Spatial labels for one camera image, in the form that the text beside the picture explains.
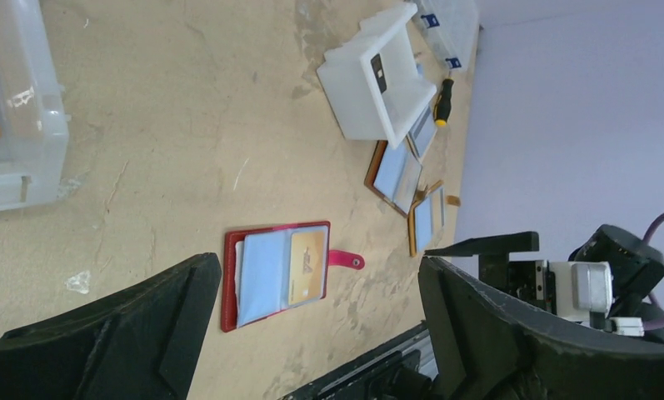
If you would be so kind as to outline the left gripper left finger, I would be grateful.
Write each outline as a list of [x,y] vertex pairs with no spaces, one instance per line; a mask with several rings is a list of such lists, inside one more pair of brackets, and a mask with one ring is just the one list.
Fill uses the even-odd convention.
[[217,298],[217,255],[0,337],[0,399],[184,399]]

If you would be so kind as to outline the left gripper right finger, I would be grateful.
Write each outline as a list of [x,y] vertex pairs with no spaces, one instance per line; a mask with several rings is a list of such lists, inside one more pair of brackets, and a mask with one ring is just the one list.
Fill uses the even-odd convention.
[[664,345],[568,322],[424,257],[443,399],[664,399]]

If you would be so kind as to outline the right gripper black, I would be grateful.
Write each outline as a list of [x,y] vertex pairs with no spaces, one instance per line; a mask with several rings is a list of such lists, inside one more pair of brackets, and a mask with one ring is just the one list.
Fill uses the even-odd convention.
[[475,237],[451,246],[430,249],[428,257],[478,256],[479,279],[505,294],[552,313],[552,273],[544,260],[511,260],[512,253],[539,250],[539,234],[516,232]]

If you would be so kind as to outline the red card holder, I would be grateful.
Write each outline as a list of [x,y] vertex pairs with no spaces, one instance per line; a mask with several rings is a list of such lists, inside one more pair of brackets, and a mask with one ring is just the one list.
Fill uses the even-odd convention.
[[[322,297],[289,307],[287,297],[292,233],[308,227],[322,226],[327,230]],[[327,295],[330,267],[362,270],[365,260],[361,255],[330,248],[330,229],[330,222],[316,221],[240,228],[226,232],[222,266],[221,330],[229,333],[286,310],[324,299]]]

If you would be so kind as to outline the gold VIP card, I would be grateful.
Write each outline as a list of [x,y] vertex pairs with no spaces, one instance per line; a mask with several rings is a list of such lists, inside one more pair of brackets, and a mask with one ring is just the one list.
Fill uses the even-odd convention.
[[287,304],[296,307],[322,297],[327,230],[305,227],[291,236]]

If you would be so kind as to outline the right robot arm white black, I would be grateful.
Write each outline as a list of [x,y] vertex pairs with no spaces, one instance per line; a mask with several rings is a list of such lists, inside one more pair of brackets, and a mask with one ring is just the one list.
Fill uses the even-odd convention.
[[664,344],[650,324],[664,310],[649,295],[664,278],[664,257],[627,230],[601,225],[567,260],[511,260],[539,248],[537,232],[470,238],[427,256],[478,258],[482,283],[568,322]]

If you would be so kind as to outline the open tan card holder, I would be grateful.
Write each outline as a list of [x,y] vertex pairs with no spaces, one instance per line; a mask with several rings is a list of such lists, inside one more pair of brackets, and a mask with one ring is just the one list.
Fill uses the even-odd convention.
[[407,214],[409,254],[414,258],[431,244],[433,238],[447,225],[447,208],[459,208],[461,199],[445,193],[444,182],[435,182],[416,190]]

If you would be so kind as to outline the open brown card holder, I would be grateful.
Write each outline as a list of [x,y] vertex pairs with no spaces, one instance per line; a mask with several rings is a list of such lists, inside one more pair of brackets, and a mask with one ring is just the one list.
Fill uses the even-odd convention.
[[406,218],[415,201],[421,172],[422,163],[407,141],[395,148],[388,141],[378,141],[364,185]]

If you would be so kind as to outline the yellow black screwdriver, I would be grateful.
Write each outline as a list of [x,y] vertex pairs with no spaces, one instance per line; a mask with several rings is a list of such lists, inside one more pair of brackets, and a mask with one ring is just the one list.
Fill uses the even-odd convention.
[[446,126],[450,117],[453,85],[454,80],[451,77],[447,77],[442,81],[441,90],[433,108],[433,120],[438,127]]

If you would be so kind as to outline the small white square bin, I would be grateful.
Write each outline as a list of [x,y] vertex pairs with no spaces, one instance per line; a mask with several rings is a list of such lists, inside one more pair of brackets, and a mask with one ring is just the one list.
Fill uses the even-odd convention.
[[417,71],[407,31],[416,13],[416,4],[400,2],[324,53],[317,75],[344,138],[397,148],[437,92]]

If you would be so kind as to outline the white two-compartment bin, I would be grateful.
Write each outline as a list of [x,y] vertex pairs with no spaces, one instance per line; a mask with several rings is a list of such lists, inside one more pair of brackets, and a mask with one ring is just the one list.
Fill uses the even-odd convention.
[[52,203],[68,114],[37,1],[0,1],[0,212]]

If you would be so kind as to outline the black item in bin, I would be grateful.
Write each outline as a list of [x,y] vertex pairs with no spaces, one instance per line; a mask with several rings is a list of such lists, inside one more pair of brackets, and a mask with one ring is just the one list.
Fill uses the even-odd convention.
[[382,64],[382,57],[380,53],[377,53],[372,57],[370,61],[372,72],[374,78],[376,79],[378,89],[380,93],[384,93],[387,90],[387,79],[384,72],[384,67]]

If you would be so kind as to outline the clear plastic organizer box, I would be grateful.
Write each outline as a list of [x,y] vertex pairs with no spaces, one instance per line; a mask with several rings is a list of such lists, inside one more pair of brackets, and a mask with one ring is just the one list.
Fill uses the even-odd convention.
[[418,0],[413,22],[436,60],[449,70],[466,71],[479,29],[473,0]]

